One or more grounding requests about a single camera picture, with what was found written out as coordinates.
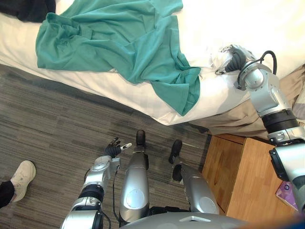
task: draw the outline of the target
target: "wooden nightstand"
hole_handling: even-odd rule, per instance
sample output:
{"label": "wooden nightstand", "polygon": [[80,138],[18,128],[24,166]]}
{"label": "wooden nightstand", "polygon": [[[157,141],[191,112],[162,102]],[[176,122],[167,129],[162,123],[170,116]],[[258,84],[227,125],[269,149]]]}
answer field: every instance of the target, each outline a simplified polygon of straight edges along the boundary
{"label": "wooden nightstand", "polygon": [[248,137],[212,136],[202,174],[222,214],[261,222],[295,213],[275,196],[282,181],[270,161],[272,148]]}

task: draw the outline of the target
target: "gray carpet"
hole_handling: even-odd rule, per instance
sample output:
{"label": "gray carpet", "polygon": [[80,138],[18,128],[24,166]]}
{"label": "gray carpet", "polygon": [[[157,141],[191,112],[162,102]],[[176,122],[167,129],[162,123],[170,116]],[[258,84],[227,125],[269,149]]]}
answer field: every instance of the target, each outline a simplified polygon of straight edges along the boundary
{"label": "gray carpet", "polygon": [[[0,228],[59,228],[95,158],[115,136],[134,144],[138,129],[146,131],[151,206],[188,209],[183,186],[172,181],[167,159],[179,138],[184,143],[181,157],[201,170],[210,139],[204,130],[189,124],[164,126],[109,99],[0,65],[0,181],[9,180],[22,160],[33,161],[37,168],[25,198],[0,209]],[[117,212],[131,153],[132,148],[120,154]],[[110,187],[103,210],[112,228],[118,228]]]}

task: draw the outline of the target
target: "white sneaker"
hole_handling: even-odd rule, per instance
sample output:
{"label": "white sneaker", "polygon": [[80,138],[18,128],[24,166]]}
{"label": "white sneaker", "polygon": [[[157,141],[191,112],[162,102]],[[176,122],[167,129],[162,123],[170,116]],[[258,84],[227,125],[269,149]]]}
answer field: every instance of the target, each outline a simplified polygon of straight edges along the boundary
{"label": "white sneaker", "polygon": [[24,197],[28,184],[34,179],[35,175],[36,168],[31,161],[22,161],[20,163],[14,176],[10,180],[15,188],[15,198],[13,198],[12,202],[17,202]]}

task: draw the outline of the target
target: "black cable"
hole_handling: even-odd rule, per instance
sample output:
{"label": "black cable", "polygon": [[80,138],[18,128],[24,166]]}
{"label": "black cable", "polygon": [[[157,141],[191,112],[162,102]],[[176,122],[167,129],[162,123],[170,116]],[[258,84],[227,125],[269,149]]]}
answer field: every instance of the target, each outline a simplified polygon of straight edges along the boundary
{"label": "black cable", "polygon": [[87,174],[88,174],[89,171],[90,171],[90,169],[88,169],[87,172],[85,173],[85,176],[84,176],[84,183],[85,183],[85,181],[86,181],[86,177],[87,177]]}
{"label": "black cable", "polygon": [[110,218],[105,214],[105,212],[103,212],[103,210],[101,209],[101,213],[106,217],[107,221],[108,221],[108,229],[111,229],[111,220]]}
{"label": "black cable", "polygon": [[115,206],[114,206],[114,182],[115,182],[115,177],[118,173],[119,167],[120,166],[116,167],[116,172],[114,174],[113,183],[112,183],[112,209],[113,209],[113,214],[118,222],[120,222],[120,219],[119,219],[118,215],[115,213]]}
{"label": "black cable", "polygon": [[249,67],[249,66],[250,66],[251,64],[253,64],[253,63],[256,63],[256,62],[262,63],[262,62],[264,61],[264,57],[265,57],[267,54],[270,54],[270,55],[272,56],[272,58],[273,58],[273,72],[272,72],[272,73],[273,73],[274,75],[276,74],[276,71],[277,71],[277,60],[276,60],[276,56],[275,56],[275,53],[274,53],[273,51],[268,50],[268,51],[265,51],[265,52],[263,53],[263,55],[261,56],[261,58],[255,60],[255,61],[251,61],[250,63],[248,63],[246,66],[244,66],[244,67],[241,69],[241,71],[239,72],[238,77],[237,77],[238,84],[239,84],[239,79],[240,79],[241,73],[242,73],[247,67]]}
{"label": "black cable", "polygon": [[262,55],[262,57],[260,58],[260,63],[263,62],[264,60],[264,57],[267,55],[267,54],[270,54],[272,56],[272,59],[273,59],[273,74],[275,75],[276,74],[276,71],[277,71],[277,60],[276,60],[276,56],[275,56],[275,53],[273,51],[265,51]]}

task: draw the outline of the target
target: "teal cloth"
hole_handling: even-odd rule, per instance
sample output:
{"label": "teal cloth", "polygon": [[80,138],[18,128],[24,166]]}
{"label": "teal cloth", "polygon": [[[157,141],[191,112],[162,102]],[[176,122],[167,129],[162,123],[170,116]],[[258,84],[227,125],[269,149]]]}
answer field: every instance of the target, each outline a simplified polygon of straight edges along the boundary
{"label": "teal cloth", "polygon": [[182,7],[181,0],[75,0],[62,15],[48,13],[42,23],[37,65],[114,68],[131,83],[151,82],[160,98],[185,115],[199,98],[200,68],[190,67],[180,51],[178,20],[171,14]]}

